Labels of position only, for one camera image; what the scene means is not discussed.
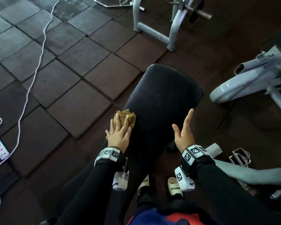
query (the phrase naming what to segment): finger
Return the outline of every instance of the finger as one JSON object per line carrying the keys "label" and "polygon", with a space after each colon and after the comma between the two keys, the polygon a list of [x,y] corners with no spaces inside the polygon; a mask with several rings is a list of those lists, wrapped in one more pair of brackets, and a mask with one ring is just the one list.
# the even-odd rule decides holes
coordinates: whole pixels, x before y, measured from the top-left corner
{"label": "finger", "polygon": [[179,127],[176,124],[172,125],[174,133],[175,133],[175,139],[180,138],[181,137],[181,132],[179,130]]}
{"label": "finger", "polygon": [[189,125],[191,123],[191,117],[193,116],[193,113],[194,113],[194,109],[190,109],[184,120],[182,131],[191,130]]}
{"label": "finger", "polygon": [[114,124],[113,124],[113,119],[110,120],[110,130],[109,130],[110,134],[114,133]]}
{"label": "finger", "polygon": [[132,128],[129,126],[123,139],[129,140],[130,135],[131,135],[131,131],[132,131]]}
{"label": "finger", "polygon": [[108,130],[105,130],[105,133],[106,133],[105,139],[107,140],[110,137],[110,133],[108,132]]}
{"label": "finger", "polygon": [[125,132],[127,131],[128,129],[128,125],[129,125],[129,116],[127,115],[126,118],[125,118],[125,122],[123,124],[123,127],[121,128],[121,135],[124,136],[125,135]]}
{"label": "finger", "polygon": [[121,121],[119,114],[116,114],[116,132],[121,130]]}

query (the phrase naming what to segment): foot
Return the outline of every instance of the foot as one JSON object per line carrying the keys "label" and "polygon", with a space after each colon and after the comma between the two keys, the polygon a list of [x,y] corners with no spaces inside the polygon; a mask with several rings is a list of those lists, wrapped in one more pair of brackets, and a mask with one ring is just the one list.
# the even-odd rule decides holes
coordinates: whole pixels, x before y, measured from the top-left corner
{"label": "foot", "polygon": [[169,178],[168,188],[169,188],[170,194],[172,196],[174,196],[176,193],[179,193],[183,196],[182,190],[180,189],[176,178]]}
{"label": "foot", "polygon": [[138,188],[138,195],[140,194],[141,188],[144,186],[149,186],[149,175],[147,175],[145,177],[145,179],[143,180],[143,182],[141,183],[141,185]]}

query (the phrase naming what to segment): person's left hand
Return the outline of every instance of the person's left hand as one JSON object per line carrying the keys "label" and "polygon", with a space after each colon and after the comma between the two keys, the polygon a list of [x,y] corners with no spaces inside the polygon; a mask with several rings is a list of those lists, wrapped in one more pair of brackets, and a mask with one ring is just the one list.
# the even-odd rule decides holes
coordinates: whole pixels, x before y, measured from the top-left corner
{"label": "person's left hand", "polygon": [[121,128],[121,122],[119,114],[116,114],[116,127],[114,127],[113,119],[110,121],[110,130],[105,130],[106,139],[108,140],[108,147],[118,148],[122,153],[124,153],[128,147],[131,127],[129,125],[128,115],[125,118],[123,127]]}

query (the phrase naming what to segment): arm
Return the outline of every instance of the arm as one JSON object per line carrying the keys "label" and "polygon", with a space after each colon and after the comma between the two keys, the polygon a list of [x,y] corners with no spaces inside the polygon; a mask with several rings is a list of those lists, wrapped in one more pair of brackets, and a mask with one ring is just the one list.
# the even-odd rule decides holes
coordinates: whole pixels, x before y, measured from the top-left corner
{"label": "arm", "polygon": [[[173,124],[175,143],[181,153],[195,144],[189,126],[193,111],[193,109],[189,111],[181,132],[178,126]],[[195,159],[191,167],[194,168],[192,175],[199,177],[204,192],[225,225],[281,224],[281,219],[277,215],[237,185],[209,156],[204,155]]]}
{"label": "arm", "polygon": [[[119,115],[116,114],[116,127],[111,120],[110,130],[106,130],[108,147],[118,148],[121,153],[126,151],[131,134],[131,127],[128,127],[128,124],[128,115],[121,127]],[[118,164],[109,159],[98,160],[56,225],[92,223],[91,220],[96,224],[103,224],[117,168]]]}

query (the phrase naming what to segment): blue fabric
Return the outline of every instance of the blue fabric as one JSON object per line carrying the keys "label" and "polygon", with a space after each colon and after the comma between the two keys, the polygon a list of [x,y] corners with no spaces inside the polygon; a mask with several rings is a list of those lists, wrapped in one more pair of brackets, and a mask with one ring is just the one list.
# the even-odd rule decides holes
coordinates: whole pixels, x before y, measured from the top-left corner
{"label": "blue fabric", "polygon": [[167,216],[157,213],[156,208],[149,209],[137,215],[129,225],[175,225],[176,223],[168,221]]}

